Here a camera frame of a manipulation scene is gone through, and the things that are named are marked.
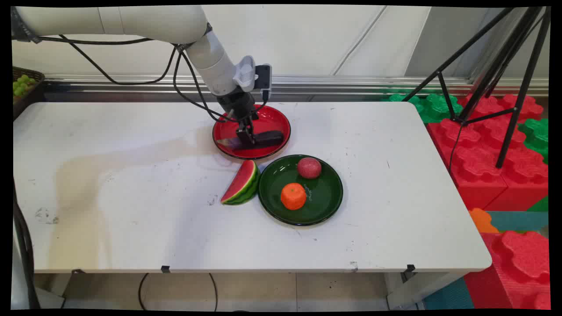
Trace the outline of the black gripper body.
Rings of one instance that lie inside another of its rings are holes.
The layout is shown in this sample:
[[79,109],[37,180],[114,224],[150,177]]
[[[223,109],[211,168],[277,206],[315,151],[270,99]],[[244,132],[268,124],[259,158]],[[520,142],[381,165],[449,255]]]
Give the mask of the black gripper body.
[[258,120],[257,108],[255,100],[251,93],[244,92],[237,87],[233,92],[223,96],[217,96],[222,109],[226,112],[227,117],[217,119],[218,122],[236,121],[239,123],[241,130],[253,130],[253,121]]

